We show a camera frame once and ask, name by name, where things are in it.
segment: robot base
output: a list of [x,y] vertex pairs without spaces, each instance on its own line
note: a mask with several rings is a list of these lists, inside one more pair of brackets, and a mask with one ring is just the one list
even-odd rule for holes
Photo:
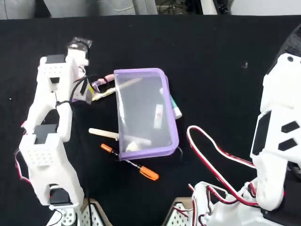
[[[77,218],[78,216],[72,214],[72,211],[69,213],[68,209],[58,209],[63,216],[56,211],[46,226],[90,226],[89,207],[87,203],[88,202],[85,199],[80,211],[81,216],[79,219]],[[90,203],[92,225],[112,226],[99,203],[93,199],[91,199]]]

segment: cable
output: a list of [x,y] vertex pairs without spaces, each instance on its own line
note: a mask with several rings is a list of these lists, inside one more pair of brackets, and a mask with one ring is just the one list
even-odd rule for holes
[[220,202],[222,202],[222,203],[224,203],[224,204],[227,204],[227,205],[231,205],[231,204],[235,204],[235,203],[237,203],[237,199],[235,199],[235,200],[233,200],[233,201],[229,201],[229,200],[226,200],[226,199],[224,199],[213,187],[211,187],[211,186],[208,186],[207,187],[207,190],[209,191],[209,192],[211,192],[212,194],[214,194],[215,195],[215,197],[220,201]]
[[[202,162],[210,169],[210,171],[217,177],[217,179],[223,183],[223,185],[230,191],[230,193],[242,204],[248,205],[248,206],[257,206],[256,202],[249,202],[242,198],[237,191],[230,185],[230,183],[220,174],[220,172],[210,163],[210,161],[199,151],[195,143],[193,142],[191,135],[190,135],[190,130],[191,129],[196,129],[198,131],[203,131],[200,127],[197,126],[189,126],[187,128],[187,139],[189,141],[189,144],[191,148],[194,150],[194,152],[198,155],[198,157],[202,160]],[[210,137],[210,140],[212,143],[217,147],[216,143],[212,140]]]
[[287,163],[288,168],[291,170],[292,175],[298,180],[301,181],[301,175],[297,172],[296,168],[293,166],[292,162]]
[[21,167],[20,167],[20,164],[19,164],[18,159],[17,159],[17,155],[18,155],[19,152],[20,152],[20,149],[18,148],[15,151],[15,166],[16,166],[16,169],[18,170],[19,179],[24,180],[27,183],[31,184],[30,180],[22,175]]
[[54,226],[54,225],[56,225],[58,222],[60,222],[61,221],[61,219],[63,218],[63,214],[60,212],[60,211],[58,211],[58,210],[55,210],[56,212],[59,212],[60,214],[61,214],[61,218],[58,220],[58,221],[56,221],[54,224],[51,224],[51,225],[48,225],[48,226]]
[[84,77],[76,80],[75,82],[77,82],[75,84],[75,86],[73,87],[73,90],[71,91],[71,94],[70,94],[70,99],[69,99],[69,102],[72,103],[72,100],[73,100],[73,96],[74,96],[74,93],[75,93],[75,90],[76,88],[85,80],[85,79],[88,79],[90,77],[93,77],[93,76],[99,76],[98,74],[92,74],[92,75],[85,75]]
[[5,17],[6,17],[6,19],[8,20],[8,12],[7,12],[7,10],[6,10],[6,3],[5,3],[5,0],[3,0],[3,3],[4,3]]
[[189,126],[189,128],[187,129],[190,130],[190,129],[196,129],[197,131],[201,132],[203,135],[205,135],[205,137],[207,137],[211,143],[213,144],[213,146],[215,147],[215,149],[221,154],[223,155],[224,157],[226,157],[227,159],[230,159],[232,161],[236,161],[238,163],[241,163],[245,166],[248,166],[248,167],[251,167],[251,168],[254,168],[255,169],[255,166],[250,162],[250,161],[247,161],[247,160],[244,160],[244,159],[241,159],[241,158],[238,158],[234,155],[231,155],[225,151],[223,151],[217,144],[216,142],[212,139],[211,136],[209,136],[202,128],[198,127],[198,126]]
[[198,222],[201,224],[201,226],[206,226],[206,225],[204,225],[203,222],[202,222],[202,217],[204,217],[204,216],[205,216],[205,214],[201,214],[201,215],[199,215],[199,217],[198,217]]
[[182,211],[181,209],[177,208],[177,207],[173,207],[174,210],[178,211],[180,214],[182,214],[183,216],[188,218],[188,215],[186,213],[184,213],[184,211]]
[[192,226],[197,226],[197,205],[194,200],[192,200]]
[[253,185],[253,183],[251,182],[249,184],[250,188],[251,188],[251,195],[253,195],[253,198],[256,197],[256,190],[255,190],[255,187]]

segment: black cable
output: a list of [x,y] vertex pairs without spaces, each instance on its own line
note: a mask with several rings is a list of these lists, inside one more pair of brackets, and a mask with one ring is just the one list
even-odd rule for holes
[[[85,43],[84,41],[81,41],[81,40],[76,40],[76,41],[73,41],[73,42],[71,42],[71,43],[69,43],[69,45],[71,45],[71,44],[76,44],[76,43],[81,43],[81,44],[83,44],[84,46],[86,46],[86,48],[87,48],[87,59],[89,60],[90,59],[90,47],[89,47],[89,45],[87,44],[87,43]],[[91,89],[93,89],[93,91],[95,92],[95,93],[99,93],[93,86],[92,86],[92,83],[88,80],[88,82],[89,82],[89,85],[91,86]]]
[[301,181],[301,175],[297,172],[296,168],[294,167],[292,162],[288,162],[287,164],[288,168],[291,170],[292,175],[298,180]]
[[74,96],[74,92],[76,90],[76,88],[85,80],[85,79],[88,79],[90,77],[93,77],[93,76],[99,76],[98,74],[92,74],[92,75],[85,75],[84,77],[76,80],[75,82],[77,82],[75,84],[75,86],[73,87],[73,90],[71,91],[71,94],[70,94],[70,99],[69,99],[69,102],[71,103],[72,102],[72,99],[73,99],[73,96]]
[[4,3],[5,17],[6,17],[6,19],[8,20],[8,12],[7,12],[7,10],[6,10],[6,3],[5,3],[5,0],[3,0],[3,3]]
[[248,185],[248,193],[250,193],[252,198],[256,198],[256,196],[254,196],[253,193],[252,193],[251,185]]
[[58,221],[56,221],[54,224],[51,224],[51,225],[48,225],[48,226],[53,226],[53,225],[56,225],[58,222],[60,222],[61,221],[61,219],[63,218],[63,214],[60,212],[60,211],[58,211],[58,210],[55,210],[56,212],[59,212],[60,214],[61,214],[61,218],[58,220]]

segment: perforated plastic panel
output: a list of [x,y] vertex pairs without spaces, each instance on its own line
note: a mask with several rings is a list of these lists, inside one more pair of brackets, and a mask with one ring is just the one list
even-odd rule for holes
[[[95,209],[94,205],[91,205],[92,211],[92,222],[93,226],[103,226],[103,223],[98,215],[97,210]],[[81,226],[90,226],[90,215],[89,215],[89,208],[86,207],[85,211],[81,215]]]
[[49,150],[30,150],[27,152],[29,161],[33,166],[47,166],[53,163]]
[[44,65],[43,67],[39,68],[39,72],[48,76],[49,78],[59,77],[65,72],[65,65],[66,63]]
[[[92,225],[93,226],[104,226],[101,219],[100,219],[100,216],[98,215],[97,210],[94,207],[94,205],[91,205],[91,211],[92,211],[92,221],[93,221]],[[71,219],[71,217],[72,216],[69,216],[69,215],[63,216],[62,219],[58,222],[58,220],[61,218],[61,214],[56,211],[52,215],[52,218],[49,220],[49,222],[47,223],[46,226],[52,225],[55,222],[57,222],[57,223],[53,226],[68,225],[69,218]],[[81,224],[80,224],[80,226],[90,226],[90,215],[89,215],[88,206],[86,207],[86,209],[84,210],[84,212],[81,215]]]
[[[175,207],[179,209],[185,208],[182,203],[177,203]],[[173,210],[166,226],[188,226],[188,218],[179,213],[178,211]]]

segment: red and white wire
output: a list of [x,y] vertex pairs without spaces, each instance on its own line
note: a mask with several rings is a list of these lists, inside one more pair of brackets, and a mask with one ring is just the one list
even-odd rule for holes
[[213,187],[211,187],[211,186],[208,186],[207,187],[207,189],[208,189],[208,191],[209,192],[211,192],[212,194],[214,194],[215,196],[216,196],[216,198],[220,201],[220,202],[222,202],[222,203],[224,203],[224,204],[234,204],[234,203],[236,203],[237,202],[237,199],[235,199],[235,200],[233,200],[233,201],[229,201],[229,200],[226,200],[226,199],[224,199]]
[[[256,202],[250,202],[248,200],[245,200],[243,197],[241,197],[237,191],[232,187],[232,185],[220,174],[220,172],[211,164],[211,162],[199,151],[195,143],[193,142],[191,135],[190,135],[190,130],[195,129],[198,130],[201,133],[204,133],[204,131],[198,127],[198,126],[189,126],[187,128],[187,139],[189,141],[189,144],[191,148],[194,150],[194,152],[198,155],[198,157],[202,160],[202,162],[210,169],[210,171],[217,177],[217,179],[223,183],[223,185],[227,188],[227,190],[242,204],[249,205],[249,206],[257,206],[258,204]],[[216,145],[215,141],[209,137],[208,134],[205,134],[205,136],[211,140],[213,145],[216,147],[216,149],[219,149],[218,146]]]
[[176,210],[177,212],[181,213],[182,215],[184,215],[187,218],[188,218],[188,215],[185,212],[192,211],[192,209],[191,210],[182,210],[176,206],[174,206],[173,209]]
[[252,195],[256,196],[256,190],[255,190],[254,184],[252,182],[250,183],[250,187],[251,187]]
[[207,137],[211,143],[213,144],[213,146],[215,147],[215,149],[221,154],[223,155],[224,157],[226,157],[227,159],[230,159],[232,161],[236,161],[238,163],[241,163],[245,166],[248,166],[248,167],[251,167],[251,168],[254,168],[255,169],[255,166],[253,165],[253,163],[251,163],[250,161],[247,161],[245,159],[241,159],[241,158],[238,158],[234,155],[231,155],[225,151],[223,151],[217,144],[216,142],[212,139],[211,136],[209,136],[202,128],[198,127],[198,126],[189,126],[189,128],[191,129],[196,129],[197,131],[201,132],[203,135],[205,135],[205,137]]
[[30,180],[22,175],[21,167],[20,167],[20,164],[19,164],[18,159],[17,159],[17,155],[18,155],[19,152],[20,152],[19,149],[15,152],[15,165],[16,165],[16,168],[18,170],[19,178],[20,178],[20,180],[24,180],[24,181],[28,182],[29,184],[31,184]]

